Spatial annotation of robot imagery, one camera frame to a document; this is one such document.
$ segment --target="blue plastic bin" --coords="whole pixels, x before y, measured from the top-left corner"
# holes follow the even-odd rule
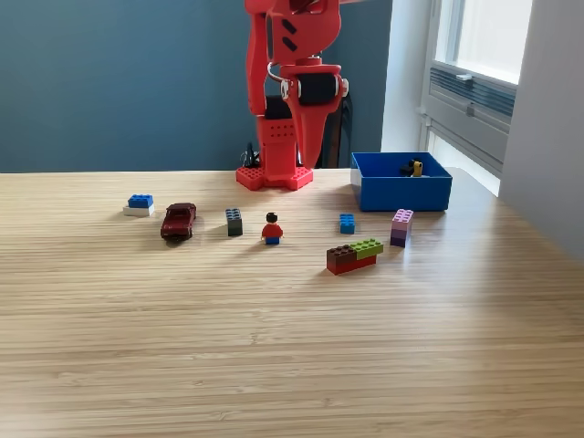
[[[425,176],[400,176],[414,158]],[[441,212],[448,209],[453,177],[429,152],[354,152],[350,182],[363,212]]]

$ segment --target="red shirt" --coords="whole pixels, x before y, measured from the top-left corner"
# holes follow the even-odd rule
[[[262,231],[262,237],[282,237],[284,232],[278,224],[267,224]]]

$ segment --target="dark red car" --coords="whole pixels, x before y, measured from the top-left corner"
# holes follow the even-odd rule
[[[197,215],[194,203],[174,203],[166,209],[161,237],[164,240],[188,240],[193,237],[193,222]]]

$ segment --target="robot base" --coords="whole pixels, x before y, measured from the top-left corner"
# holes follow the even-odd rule
[[[259,190],[262,187],[286,187],[288,190],[298,190],[314,179],[314,173],[304,167],[297,167],[294,176],[288,180],[266,181],[264,169],[237,169],[235,178],[238,183],[249,190]]]

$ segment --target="white lego brick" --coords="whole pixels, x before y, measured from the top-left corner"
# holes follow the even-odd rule
[[[148,208],[130,208],[124,207],[124,216],[148,217],[154,213],[154,204]]]

